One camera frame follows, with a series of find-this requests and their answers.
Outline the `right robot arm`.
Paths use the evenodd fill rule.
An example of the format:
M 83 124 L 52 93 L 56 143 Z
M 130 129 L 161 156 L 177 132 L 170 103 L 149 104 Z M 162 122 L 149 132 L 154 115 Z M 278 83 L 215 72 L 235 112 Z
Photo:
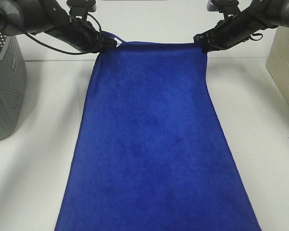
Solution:
M 240 10 L 237 0 L 210 0 L 209 12 L 219 12 L 224 16 L 217 25 L 193 37 L 203 52 L 228 50 L 242 42 L 262 36 L 259 30 L 279 26 L 289 28 L 289 0 L 253 0 L 249 7 Z

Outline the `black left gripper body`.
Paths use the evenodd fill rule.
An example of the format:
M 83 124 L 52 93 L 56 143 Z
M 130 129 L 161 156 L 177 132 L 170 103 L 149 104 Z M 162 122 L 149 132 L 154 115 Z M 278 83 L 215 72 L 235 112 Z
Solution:
M 89 13 L 86 9 L 72 7 L 67 13 L 59 6 L 50 6 L 46 10 L 53 28 L 45 33 L 72 46 L 80 52 L 100 52 L 101 29 L 95 29 L 87 21 Z

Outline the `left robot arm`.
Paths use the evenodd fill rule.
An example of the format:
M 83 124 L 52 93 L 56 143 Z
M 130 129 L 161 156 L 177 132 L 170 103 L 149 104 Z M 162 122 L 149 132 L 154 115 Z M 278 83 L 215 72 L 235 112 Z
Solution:
M 55 0 L 0 0 L 0 33 L 25 34 L 31 39 L 45 33 L 78 50 L 78 55 L 117 46 L 112 34 L 95 29 L 87 20 L 96 10 L 94 0 L 68 0 L 66 4 L 69 12 Z

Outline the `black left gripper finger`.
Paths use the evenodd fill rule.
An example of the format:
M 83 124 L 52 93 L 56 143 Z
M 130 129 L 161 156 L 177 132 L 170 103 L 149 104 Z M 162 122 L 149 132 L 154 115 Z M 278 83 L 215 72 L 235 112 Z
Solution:
M 102 34 L 104 36 L 107 36 L 108 38 L 111 38 L 111 39 L 117 39 L 119 41 L 123 41 L 123 39 L 121 39 L 119 36 L 115 35 L 115 34 L 112 34 L 110 32 L 107 32 L 107 31 L 102 31 Z
M 117 41 L 114 36 L 101 35 L 100 52 L 105 52 L 108 49 L 115 48 Z

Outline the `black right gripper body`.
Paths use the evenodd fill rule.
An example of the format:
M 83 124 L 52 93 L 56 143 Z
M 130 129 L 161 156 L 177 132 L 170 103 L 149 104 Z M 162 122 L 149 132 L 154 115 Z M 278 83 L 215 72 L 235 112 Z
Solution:
M 265 18 L 263 4 L 250 5 L 239 14 L 223 20 L 214 28 L 214 45 L 227 50 L 259 30 L 273 29 L 277 26 Z

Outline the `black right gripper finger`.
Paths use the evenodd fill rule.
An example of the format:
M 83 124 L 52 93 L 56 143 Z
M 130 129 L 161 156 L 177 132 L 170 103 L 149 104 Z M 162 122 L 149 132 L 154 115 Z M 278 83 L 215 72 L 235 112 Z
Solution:
M 193 37 L 194 43 L 202 43 L 206 45 L 215 45 L 215 31 L 214 30 L 208 30 L 206 32 L 196 34 Z
M 202 52 L 203 53 L 209 53 L 209 52 L 213 52 L 213 51 L 219 51 L 218 48 L 212 47 L 212 46 L 202 46 Z

